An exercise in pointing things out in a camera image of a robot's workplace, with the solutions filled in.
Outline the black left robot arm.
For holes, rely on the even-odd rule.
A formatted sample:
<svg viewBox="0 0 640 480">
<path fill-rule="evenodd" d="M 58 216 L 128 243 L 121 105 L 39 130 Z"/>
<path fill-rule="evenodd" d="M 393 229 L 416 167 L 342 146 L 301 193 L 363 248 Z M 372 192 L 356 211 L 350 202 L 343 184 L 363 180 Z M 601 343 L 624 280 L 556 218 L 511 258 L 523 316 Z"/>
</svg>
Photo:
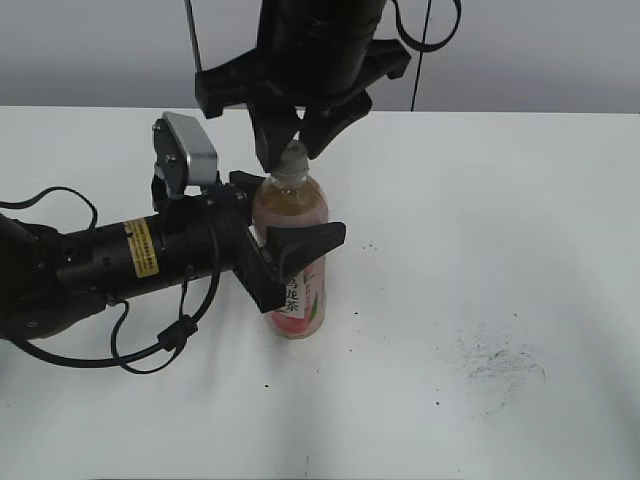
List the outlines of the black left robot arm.
<svg viewBox="0 0 640 480">
<path fill-rule="evenodd" d="M 155 214 L 62 234 L 1 219 L 1 335 L 56 335 L 119 300 L 231 271 L 269 312 L 286 303 L 286 285 L 342 245 L 346 227 L 323 222 L 249 230 L 259 178 L 241 171 L 231 183 L 171 199 L 154 179 Z"/>
</svg>

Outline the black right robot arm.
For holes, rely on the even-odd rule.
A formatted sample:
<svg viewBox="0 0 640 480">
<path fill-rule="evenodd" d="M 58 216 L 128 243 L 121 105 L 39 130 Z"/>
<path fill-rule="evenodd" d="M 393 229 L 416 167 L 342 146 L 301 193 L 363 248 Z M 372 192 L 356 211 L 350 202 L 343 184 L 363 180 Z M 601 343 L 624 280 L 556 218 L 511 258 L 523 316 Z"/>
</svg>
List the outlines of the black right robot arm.
<svg viewBox="0 0 640 480">
<path fill-rule="evenodd" d="M 411 59 L 397 39 L 374 37 L 382 1 L 265 1 L 256 45 L 195 75 L 195 97 L 208 119 L 245 105 L 256 156 L 271 173 L 298 138 L 317 158 L 372 108 L 367 89 L 400 78 Z"/>
</svg>

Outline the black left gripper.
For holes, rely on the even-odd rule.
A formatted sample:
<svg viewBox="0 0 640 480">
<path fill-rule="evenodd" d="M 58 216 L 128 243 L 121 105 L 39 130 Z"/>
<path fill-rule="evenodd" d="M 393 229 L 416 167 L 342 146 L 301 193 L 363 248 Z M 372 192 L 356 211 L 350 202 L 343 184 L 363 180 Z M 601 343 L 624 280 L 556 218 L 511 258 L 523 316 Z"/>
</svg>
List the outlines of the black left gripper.
<svg viewBox="0 0 640 480">
<path fill-rule="evenodd" d="M 267 227 L 265 248 L 249 231 L 250 208 L 265 177 L 241 170 L 230 184 L 216 184 L 196 196 L 173 194 L 158 184 L 158 263 L 172 284 L 207 277 L 200 313 L 218 291 L 221 274 L 232 271 L 263 313 L 285 303 L 286 283 L 340 247 L 346 225 L 329 222 L 304 227 Z"/>
</svg>

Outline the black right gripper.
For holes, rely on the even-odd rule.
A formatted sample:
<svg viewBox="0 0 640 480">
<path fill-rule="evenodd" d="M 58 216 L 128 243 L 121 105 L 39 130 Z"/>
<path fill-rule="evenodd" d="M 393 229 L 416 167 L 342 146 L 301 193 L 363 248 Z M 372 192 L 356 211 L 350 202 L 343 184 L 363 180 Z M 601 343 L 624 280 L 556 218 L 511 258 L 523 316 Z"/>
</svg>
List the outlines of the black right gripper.
<svg viewBox="0 0 640 480">
<path fill-rule="evenodd" d="M 404 75 L 411 55 L 397 40 L 373 40 L 351 57 L 344 49 L 303 48 L 281 58 L 254 48 L 222 65 L 195 74 L 195 98 L 206 118 L 227 107 L 249 104 L 256 156 L 266 173 L 281 162 L 300 130 L 294 106 L 308 107 L 299 132 L 316 159 L 345 129 L 372 108 L 365 91 L 375 82 Z"/>
</svg>

